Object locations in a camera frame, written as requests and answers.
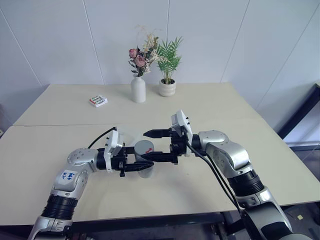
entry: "pink rose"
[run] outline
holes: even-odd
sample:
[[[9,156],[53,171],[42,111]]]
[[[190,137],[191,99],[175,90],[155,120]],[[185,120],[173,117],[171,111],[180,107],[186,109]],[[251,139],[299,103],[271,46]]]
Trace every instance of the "pink rose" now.
[[[130,49],[129,56],[130,56],[130,58],[134,59],[137,56],[137,49],[135,49],[135,48]]]
[[[141,55],[136,56],[134,61],[138,67],[143,67],[146,64],[144,57]]]

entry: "wall panel seam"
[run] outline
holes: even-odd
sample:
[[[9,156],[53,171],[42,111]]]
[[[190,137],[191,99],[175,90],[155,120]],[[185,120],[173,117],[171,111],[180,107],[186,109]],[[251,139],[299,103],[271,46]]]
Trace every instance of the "wall panel seam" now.
[[[234,39],[234,41],[233,41],[233,44],[232,44],[232,47],[231,47],[231,51],[230,51],[230,54],[229,54],[228,60],[226,61],[226,64],[225,64],[225,67],[224,67],[223,73],[222,73],[221,78],[220,78],[220,83],[222,82],[222,79],[224,78],[224,75],[225,75],[225,73],[226,73],[226,70],[227,70],[227,67],[228,67],[229,61],[230,61],[231,56],[232,56],[232,53],[233,53],[233,51],[234,51],[234,48],[235,48],[235,45],[236,45],[236,42],[237,42],[237,39],[238,39],[238,36],[239,36],[240,30],[241,30],[241,27],[242,27],[242,24],[243,24],[243,22],[244,22],[244,19],[245,19],[245,16],[246,16],[246,13],[247,13],[247,10],[248,10],[248,7],[249,7],[249,3],[250,3],[250,0],[248,0],[248,3],[246,4],[246,8],[245,8],[245,11],[244,11],[243,17],[242,17],[242,19],[241,19],[239,29],[238,29],[238,31],[237,31],[237,33],[236,33],[236,36],[235,36],[235,39]]]
[[[285,65],[287,64],[289,58],[291,57],[292,53],[294,52],[295,48],[297,47],[297,45],[298,45],[301,37],[302,37],[303,34],[305,33],[305,31],[306,31],[309,23],[311,22],[312,18],[314,17],[315,13],[317,12],[317,9],[318,9],[318,7],[319,7],[319,4],[320,4],[320,3],[318,3],[318,5],[316,6],[316,8],[315,8],[314,12],[312,13],[309,21],[307,22],[305,28],[303,29],[303,31],[302,31],[302,33],[300,34],[300,36],[299,36],[299,38],[297,39],[297,41],[295,42],[295,44],[294,44],[292,50],[290,51],[289,55],[288,55],[287,58],[284,60],[284,63],[282,64],[282,66],[280,67],[279,71],[278,71],[277,74],[275,75],[275,77],[274,77],[274,79],[272,80],[270,86],[269,86],[268,89],[265,91],[264,95],[263,95],[262,98],[260,99],[260,101],[259,101],[259,103],[257,104],[257,106],[254,108],[255,110],[257,110],[257,109],[260,107],[260,105],[261,105],[261,103],[263,102],[264,98],[266,97],[266,95],[267,95],[268,92],[270,91],[272,85],[275,83],[275,81],[277,80],[279,74],[282,72],[283,68],[284,68]]]
[[[12,34],[12,36],[13,36],[15,42],[16,42],[16,44],[18,45],[20,51],[22,52],[22,55],[23,55],[26,63],[27,63],[28,66],[30,67],[30,69],[31,69],[31,71],[32,71],[35,79],[37,80],[38,84],[39,84],[43,89],[45,89],[44,85],[42,84],[42,82],[41,82],[40,79],[38,78],[35,70],[34,70],[33,67],[31,66],[31,63],[29,62],[29,60],[28,60],[28,58],[27,58],[27,55],[25,54],[24,50],[22,49],[22,47],[21,47],[21,45],[20,45],[20,43],[19,43],[19,41],[18,41],[15,33],[13,32],[13,30],[12,30],[12,28],[11,28],[11,26],[10,26],[10,24],[9,24],[9,22],[8,22],[8,20],[7,20],[7,18],[6,18],[6,16],[5,16],[5,14],[4,14],[4,12],[3,12],[3,10],[2,10],[1,7],[0,7],[0,12],[1,12],[1,14],[2,14],[2,16],[3,16],[3,18],[4,18],[4,21],[5,21],[5,23],[7,24],[7,26],[8,26],[8,28],[9,28],[9,30],[10,30],[10,32],[11,32],[11,34]]]
[[[165,41],[168,41],[169,15],[170,15],[170,0],[168,0],[168,12],[167,12],[167,17],[166,17]]]
[[[88,18],[88,12],[87,12],[87,7],[86,7],[86,4],[85,4],[85,0],[82,0],[82,3],[83,3],[85,18],[86,18],[86,22],[87,22],[87,24],[88,24],[89,33],[90,33],[90,37],[91,37],[93,49],[94,49],[94,52],[95,52],[96,61],[97,61],[97,63],[98,63],[98,67],[99,67],[99,71],[100,71],[100,76],[101,76],[101,79],[102,79],[102,83],[103,83],[104,85],[106,85],[104,76],[103,76],[102,71],[101,71],[100,61],[99,61],[98,53],[97,53],[97,49],[96,49],[96,44],[95,44],[94,37],[93,37],[92,31],[91,31],[91,26],[90,26],[90,21],[89,21],[89,18]]]

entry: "robotic arm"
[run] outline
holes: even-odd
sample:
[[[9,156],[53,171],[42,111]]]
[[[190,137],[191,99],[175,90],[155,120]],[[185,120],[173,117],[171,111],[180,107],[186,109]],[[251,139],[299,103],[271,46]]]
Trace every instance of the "robotic arm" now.
[[[28,240],[40,239],[41,233],[53,233],[59,235],[59,239],[65,239],[72,225],[74,209],[91,173],[120,171],[120,177],[124,177],[125,172],[139,172],[145,177],[143,173],[149,171],[154,162],[178,164],[179,156],[188,156],[191,152],[198,157],[209,157],[227,178],[236,202],[244,208],[240,215],[251,239],[310,240],[292,233],[286,215],[260,181],[247,151],[241,145],[230,141],[220,131],[193,134],[188,117],[181,110],[171,117],[171,121],[169,129],[153,129],[144,133],[150,138],[170,137],[168,153],[154,151],[152,142],[147,140],[138,142],[134,147],[126,147],[115,127],[104,133],[110,132],[105,148],[90,149],[90,146],[73,151],[56,176],[47,205],[37,218]],[[129,154],[135,155],[136,162],[127,163]]]

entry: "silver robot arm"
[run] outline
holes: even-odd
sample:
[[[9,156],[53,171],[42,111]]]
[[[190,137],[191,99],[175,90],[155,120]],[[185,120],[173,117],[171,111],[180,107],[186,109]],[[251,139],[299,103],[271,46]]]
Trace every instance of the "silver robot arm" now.
[[[107,137],[106,147],[103,152],[104,169],[112,172],[111,157],[118,154],[122,148],[122,137],[113,130]],[[84,189],[89,175],[100,171],[97,149],[79,148],[67,157],[67,163],[56,175],[47,205],[42,214],[36,219],[29,234],[28,240],[47,239],[38,234],[40,232],[57,233],[55,239],[65,239],[63,236],[72,225],[72,216]]]
[[[310,240],[292,233],[290,222],[270,190],[256,174],[247,151],[220,131],[202,131],[199,146],[214,161],[235,193],[241,218],[251,239]]]

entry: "black cable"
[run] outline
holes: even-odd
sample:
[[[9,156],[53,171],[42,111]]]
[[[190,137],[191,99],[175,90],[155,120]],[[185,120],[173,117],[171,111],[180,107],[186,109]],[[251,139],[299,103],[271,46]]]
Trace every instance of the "black cable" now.
[[[96,141],[98,141],[100,138],[102,138],[104,135],[110,133],[112,130],[117,130],[117,128],[114,126],[113,128],[110,128],[108,131],[105,131],[104,133],[102,133],[100,136],[98,136],[89,146],[88,149],[91,148],[93,146],[93,144],[96,143]]]
[[[238,206],[238,202],[236,201],[235,197],[232,195],[232,197],[229,195],[229,193],[227,192],[225,186],[222,184],[219,176],[218,176],[218,173],[216,172],[215,168],[213,167],[213,165],[211,165],[211,163],[208,161],[208,159],[206,159],[203,155],[201,155],[197,150],[195,150],[190,144],[188,141],[186,141],[186,145],[189,149],[191,149],[191,151],[194,152],[195,155],[197,155],[198,157],[200,157],[201,159],[203,159],[207,164],[208,166],[210,167],[211,171],[213,172],[213,174],[215,175],[216,179],[218,180],[222,190],[224,191],[224,193],[227,195],[227,197],[230,199],[230,201],[233,203],[233,205],[236,207],[236,209],[238,210],[239,214],[241,213],[240,211],[240,208]]]
[[[207,155],[207,157],[209,158],[211,164],[213,165],[214,169],[215,169],[216,172],[218,173],[218,175],[219,175],[220,179],[222,180],[224,186],[226,187],[226,189],[227,189],[228,192],[230,193],[233,201],[235,202],[235,205],[236,205],[235,207],[236,207],[236,209],[238,210],[238,212],[240,213],[240,208],[239,208],[239,205],[238,205],[238,202],[237,202],[237,200],[236,200],[236,198],[235,198],[234,193],[231,191],[230,187],[228,186],[228,184],[226,183],[226,181],[224,180],[224,178],[221,176],[221,173],[219,172],[219,170],[218,170],[216,164],[214,163],[214,161],[212,160],[212,158],[211,158],[209,155]]]

